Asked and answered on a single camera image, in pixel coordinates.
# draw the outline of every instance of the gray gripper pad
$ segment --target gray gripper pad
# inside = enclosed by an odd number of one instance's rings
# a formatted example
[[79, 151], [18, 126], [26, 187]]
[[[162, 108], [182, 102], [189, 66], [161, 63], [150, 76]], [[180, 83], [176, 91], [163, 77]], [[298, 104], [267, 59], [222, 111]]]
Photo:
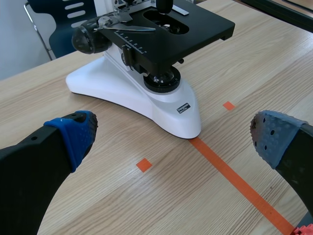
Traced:
[[255, 150], [275, 169], [303, 124], [307, 122], [275, 111], [257, 113], [250, 126]]

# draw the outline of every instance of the wood grain surface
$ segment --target wood grain surface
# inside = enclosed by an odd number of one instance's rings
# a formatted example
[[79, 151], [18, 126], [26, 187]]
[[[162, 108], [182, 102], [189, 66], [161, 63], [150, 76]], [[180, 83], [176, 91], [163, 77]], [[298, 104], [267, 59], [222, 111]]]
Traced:
[[[230, 0], [200, 6], [236, 23], [232, 38], [176, 65], [199, 101], [200, 138], [297, 225], [307, 210], [258, 157], [249, 125], [263, 109], [313, 124], [313, 35]], [[96, 142], [56, 193], [40, 235], [279, 234], [188, 141], [128, 109], [71, 94], [65, 77], [100, 56], [75, 52], [0, 82], [0, 148], [76, 110], [98, 117]], [[236, 108], [228, 111], [227, 101]], [[153, 165], [144, 173], [136, 166], [143, 158]]]

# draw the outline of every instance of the orange tape line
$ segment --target orange tape line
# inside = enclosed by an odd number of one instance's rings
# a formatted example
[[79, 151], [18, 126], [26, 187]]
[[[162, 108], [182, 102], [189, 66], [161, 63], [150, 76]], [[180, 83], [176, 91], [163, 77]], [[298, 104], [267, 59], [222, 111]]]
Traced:
[[197, 137], [189, 141], [283, 235], [290, 235], [292, 233], [294, 226], [289, 223], [280, 213], [278, 213], [274, 207], [272, 207], [263, 197], [261, 197], [200, 138]]

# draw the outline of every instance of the white wall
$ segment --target white wall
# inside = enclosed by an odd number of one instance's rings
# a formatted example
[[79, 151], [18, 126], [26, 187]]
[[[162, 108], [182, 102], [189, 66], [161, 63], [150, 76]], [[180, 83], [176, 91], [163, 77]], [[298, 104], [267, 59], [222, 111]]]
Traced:
[[[24, 11], [26, 1], [0, 0], [0, 80], [50, 61]], [[54, 19], [31, 9], [30, 14], [48, 43], [56, 27]]]

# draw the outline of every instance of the red object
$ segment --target red object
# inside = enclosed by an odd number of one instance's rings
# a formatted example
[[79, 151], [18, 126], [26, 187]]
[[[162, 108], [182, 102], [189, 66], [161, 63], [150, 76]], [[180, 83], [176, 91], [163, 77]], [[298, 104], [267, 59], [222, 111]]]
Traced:
[[136, 166], [142, 171], [145, 172], [147, 169], [152, 167], [152, 164], [147, 159], [142, 159], [140, 162], [136, 164]]
[[235, 108], [235, 105], [233, 105], [232, 103], [230, 103], [229, 101], [227, 101], [225, 104], [223, 104], [223, 106], [225, 108], [227, 108], [227, 110], [232, 110]]
[[302, 226], [301, 228], [296, 228], [293, 231], [293, 234], [301, 234], [301, 235], [313, 235], [313, 224], [309, 226]]

